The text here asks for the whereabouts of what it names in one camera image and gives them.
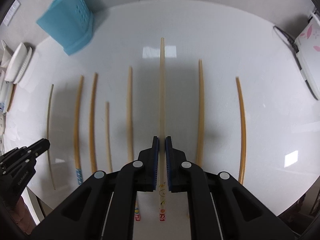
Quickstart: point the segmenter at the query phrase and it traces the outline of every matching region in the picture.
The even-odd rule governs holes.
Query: electrical outlet
[[[3,23],[4,23],[5,26],[8,26],[8,25],[9,25],[12,17],[13,17],[14,14],[16,13],[16,11],[18,10],[19,6],[20,6],[19,0],[15,0],[15,1],[13,2],[13,4],[11,5],[11,7],[10,7],[8,13],[7,13],[7,15],[5,16],[5,18],[4,18],[4,20],[3,20]]]

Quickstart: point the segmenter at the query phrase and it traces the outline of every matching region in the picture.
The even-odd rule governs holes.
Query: blue basket
[[[71,55],[91,40],[93,14],[84,0],[54,0],[37,24]]]

